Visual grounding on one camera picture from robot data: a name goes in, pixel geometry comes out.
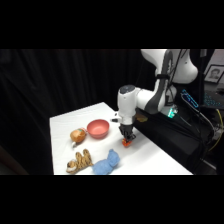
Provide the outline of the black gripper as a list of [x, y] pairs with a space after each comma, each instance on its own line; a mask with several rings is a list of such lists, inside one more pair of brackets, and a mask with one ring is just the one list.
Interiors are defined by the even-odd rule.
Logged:
[[122, 142], [127, 143], [128, 141], [133, 141], [136, 138], [136, 135], [133, 134], [133, 126], [132, 125], [124, 125], [121, 124], [119, 126], [120, 132], [122, 136]]

